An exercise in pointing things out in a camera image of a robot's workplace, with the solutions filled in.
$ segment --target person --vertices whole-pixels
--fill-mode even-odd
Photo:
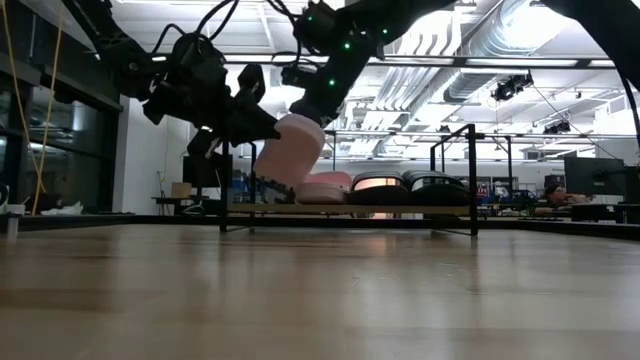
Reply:
[[[501,181],[496,181],[493,184],[493,188],[494,190],[494,195],[496,197],[496,200],[500,201],[502,199],[505,199],[509,196],[509,190],[507,190],[506,187],[502,186],[502,182]]]
[[[550,213],[554,210],[569,210],[572,204],[584,204],[590,198],[580,194],[568,194],[567,189],[561,184],[551,184],[544,190],[546,206],[536,208],[536,213]]]

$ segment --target silver duct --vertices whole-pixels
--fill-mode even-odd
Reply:
[[[535,9],[531,7],[531,2],[532,0],[504,0],[477,33],[461,47],[459,54],[490,57],[531,55],[564,27],[564,24],[543,24],[541,23],[543,19],[522,22],[522,14]],[[542,34],[541,26],[546,29]],[[521,37],[513,35],[514,27],[518,27],[517,32]],[[457,69],[442,69],[430,83],[431,86],[411,106],[410,111],[416,113],[423,104],[430,101],[441,89],[438,85],[448,85],[440,101],[463,103],[476,91],[493,81],[496,76],[497,74],[473,74],[462,73]]]
[[[399,53],[452,55],[461,42],[460,21],[454,15],[445,25],[437,33],[409,32],[402,39]],[[436,71],[432,68],[392,68],[373,105],[379,110],[404,110],[420,95],[435,74]]]

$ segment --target cable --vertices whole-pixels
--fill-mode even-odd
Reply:
[[[220,9],[229,5],[232,1],[237,1],[237,0],[224,0],[223,2],[214,6],[213,9],[209,10],[209,12],[202,17],[202,20],[200,20],[200,23],[198,24],[198,27],[196,28],[196,31],[195,31],[197,36],[195,36],[193,40],[196,44],[198,44],[198,40],[200,40],[200,34],[202,34],[202,29],[204,29],[204,26],[207,24],[207,22],[209,22],[209,20],[211,20],[213,15],[215,15],[218,11],[220,11]]]
[[[633,122],[635,123],[635,126],[636,126],[636,140],[638,141],[638,148],[640,148],[640,117],[638,117],[638,108],[636,105],[636,98],[635,96],[633,96],[633,91],[631,91],[629,80],[627,80],[622,75],[620,70],[618,70],[618,74],[620,74],[620,80],[622,80],[622,86],[624,86],[624,91],[627,93],[627,97],[629,98],[629,106],[631,107],[631,113],[633,114]]]
[[[153,50],[151,50],[151,55],[158,52],[158,50],[160,49],[160,46],[162,45],[162,42],[164,41],[165,36],[167,36],[167,32],[169,31],[169,29],[175,29],[177,32],[180,33],[180,35],[186,34],[186,32],[176,24],[169,24],[165,26],[164,30],[162,30],[162,33],[160,34],[160,38],[158,39],[156,46],[153,48]]]
[[[282,0],[266,0],[267,3],[269,5],[271,5],[271,7],[278,13],[286,16],[289,19],[289,22],[291,22],[291,26],[295,28],[296,26],[296,18],[300,17],[300,15],[294,15],[291,13],[291,11],[289,11],[289,8],[287,8],[287,6],[282,2]],[[298,66],[298,64],[300,64],[300,58],[302,57],[302,43],[300,42],[300,40],[297,40],[297,48],[296,48],[296,58],[294,61],[290,62],[290,63],[286,63],[286,64],[282,64],[281,66],[287,66],[287,65],[293,65],[293,66]],[[311,54],[316,53],[315,51],[311,51],[309,50],[309,52]]]
[[[24,114],[24,107],[22,106],[22,99],[20,98],[20,88],[18,86],[18,76],[16,75],[16,64],[13,58],[13,46],[11,44],[11,31],[9,29],[9,16],[7,15],[7,1],[2,0],[2,16],[4,18],[4,30],[7,38],[7,50],[9,51],[9,64],[11,66],[11,74],[13,75],[13,86],[16,92],[16,97],[18,99],[18,110],[20,111],[20,120],[22,120],[22,126],[24,131],[24,137],[27,142],[27,149],[31,154],[31,160],[33,160],[33,167],[36,170],[38,177],[40,177],[40,172],[38,171],[38,163],[36,161],[36,155],[31,147],[31,139],[29,137],[29,125],[27,125],[26,116]]]
[[[556,112],[556,114],[558,114],[558,116],[560,116],[560,118],[564,121],[567,122],[567,124],[569,124],[569,126],[571,126],[575,131],[577,131],[580,135],[584,136],[587,140],[589,140],[589,142],[591,142],[595,147],[597,147],[598,149],[604,151],[607,155],[611,156],[612,158],[616,159],[616,160],[620,160],[618,159],[616,156],[613,156],[613,154],[611,154],[610,152],[608,152],[607,150],[605,150],[602,146],[598,145],[597,142],[591,140],[589,137],[587,137],[587,134],[583,133],[582,131],[580,131],[580,129],[578,129],[575,125],[573,125],[567,118],[565,118],[559,111],[558,109],[555,108],[555,106],[553,106],[551,104],[551,102],[549,102],[549,100],[547,100],[547,98],[542,95],[542,93],[540,92],[540,90],[538,90],[538,88],[535,85],[531,85],[534,89],[536,89],[536,91],[538,92],[538,94],[540,95],[540,97],[542,97],[542,99],[544,99],[544,101],[551,106],[551,108],[553,109],[553,111]]]
[[[238,4],[240,4],[240,0],[235,0],[233,2],[233,5],[231,5],[231,9],[229,9],[227,16],[224,17],[224,20],[222,20],[222,23],[220,24],[220,26],[218,26],[218,29],[216,29],[216,32],[214,32],[213,35],[209,36],[209,41],[213,41],[213,39],[215,39],[216,36],[218,36],[218,34],[222,32],[222,29],[224,29],[224,27],[227,26],[227,23],[231,19],[231,16],[233,15],[233,13],[236,11]]]
[[[38,186],[36,187],[36,197],[33,200],[33,208],[31,214],[36,215],[36,209],[38,208],[38,200],[40,199],[40,187],[42,186],[42,171],[44,170],[44,159],[47,155],[47,137],[49,135],[49,124],[51,123],[51,114],[53,113],[53,103],[56,93],[56,77],[58,74],[58,62],[60,60],[60,43],[62,42],[62,25],[64,17],[64,6],[62,2],[59,4],[58,14],[58,39],[56,40],[56,50],[53,55],[53,73],[51,74],[51,96],[49,97],[49,108],[47,109],[47,122],[44,125],[44,135],[42,137],[42,156],[40,156],[40,169],[38,171]]]

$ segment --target ceiling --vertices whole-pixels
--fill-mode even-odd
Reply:
[[[57,22],[57,1],[21,1],[49,21]],[[145,50],[151,51],[166,24],[174,23],[186,31],[197,27],[201,17],[212,7],[211,1],[205,1],[204,5],[198,4],[198,2],[199,0],[112,0],[112,10],[118,25],[138,41]],[[299,13],[307,3],[306,0],[285,0],[284,2],[294,13]],[[326,0],[325,2],[334,8],[344,6],[344,0]],[[476,3],[477,9],[475,11],[455,15],[456,21],[460,23],[458,37],[464,38],[474,28],[474,25],[493,8],[496,0],[476,0]],[[212,33],[215,31],[225,15],[226,10],[215,15],[205,27],[204,32]],[[73,18],[66,11],[63,16],[65,17],[64,30],[91,47],[91,43]],[[543,21],[538,21],[537,26],[545,25],[543,25]],[[271,9],[266,2],[241,0],[232,20],[215,39],[214,45],[224,53],[272,54],[279,51],[291,51],[296,47],[291,31],[288,20]],[[421,34],[426,36],[425,30],[421,31]],[[435,27],[429,31],[434,36],[434,44],[437,39],[447,38],[447,36],[450,43],[455,44],[456,36],[453,31],[446,33]],[[178,35],[176,32],[170,31],[159,52],[169,53]],[[554,58],[606,57],[600,47],[576,22],[567,21],[566,26],[554,35],[530,55]],[[401,41],[388,46],[385,51],[389,54],[402,53],[403,44],[407,45],[409,41],[409,34],[407,34]],[[451,49],[451,54],[457,50],[457,47]],[[227,82],[233,88],[235,77],[242,70],[242,66],[232,65],[228,69],[230,74]],[[286,114],[288,106],[300,98],[303,91],[280,86],[279,73],[273,66],[264,66],[264,70],[267,77],[266,83],[270,86],[261,106],[274,116]],[[369,120],[366,119],[367,113],[374,113],[371,109],[371,103],[375,102],[377,96],[381,94],[385,84],[390,84],[392,71],[393,69],[389,67],[366,68],[349,94],[349,99],[353,104],[347,108],[351,108],[352,110],[349,111],[352,112],[344,113],[340,119],[330,125],[331,128],[386,130],[386,128],[380,127],[362,129],[358,126],[362,126],[365,121],[369,121],[373,117],[370,115]],[[436,73],[438,73],[437,69],[434,69],[433,80],[424,89],[433,87],[434,82],[441,75],[438,73],[436,76]],[[511,102],[500,106],[497,111],[495,104],[489,99],[489,90],[495,81],[476,91],[473,97],[465,103],[455,106],[449,104],[447,109],[427,106],[431,105],[430,102],[435,104],[436,101],[433,100],[434,97],[425,97],[424,92],[428,89],[421,88],[420,90],[423,90],[422,97],[416,97],[408,109],[404,109],[403,112],[392,111],[385,115],[389,118],[384,118],[379,123],[385,127],[393,125],[394,129],[400,126],[405,131],[433,132],[442,124],[449,125],[450,129],[454,131],[466,123],[476,123],[480,131],[495,132],[497,128],[499,132],[541,133],[545,124],[553,124],[561,119],[561,116],[556,113],[555,109],[557,109],[562,117],[570,117],[576,127],[581,129],[580,131],[593,133],[595,131],[596,110],[608,108],[612,100],[619,99],[623,95],[622,84],[617,73],[612,70],[534,70],[532,76],[539,92],[534,88],[527,88],[524,93],[515,97]],[[408,84],[396,86],[408,87]],[[401,88],[398,93],[402,93],[404,90],[406,89]],[[410,141],[410,146],[402,148],[400,156],[404,156],[405,151],[411,152],[415,147],[421,146],[420,142],[414,143],[414,140]],[[341,142],[344,142],[339,146],[341,154],[350,154],[350,148],[355,146],[354,143],[357,141],[358,139],[353,138],[341,139]],[[380,146],[371,149],[371,151],[380,151]]]

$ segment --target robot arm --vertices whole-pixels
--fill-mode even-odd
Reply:
[[[276,119],[257,103],[264,95],[262,69],[247,66],[240,92],[225,85],[224,56],[203,36],[183,35],[166,62],[154,62],[111,17],[110,0],[62,0],[87,33],[102,61],[113,70],[119,91],[141,101],[158,124],[164,115],[207,126],[216,136],[239,143],[278,138]],[[361,0],[333,10],[324,2],[309,7],[294,24],[294,36],[316,53],[329,56],[317,71],[294,65],[283,69],[283,82],[304,88],[291,111],[320,125],[338,116],[349,90],[371,56],[402,36],[418,18],[456,0]],[[640,44],[640,10],[631,0],[542,0],[551,9],[580,22],[616,63],[620,73],[640,88],[635,60]]]

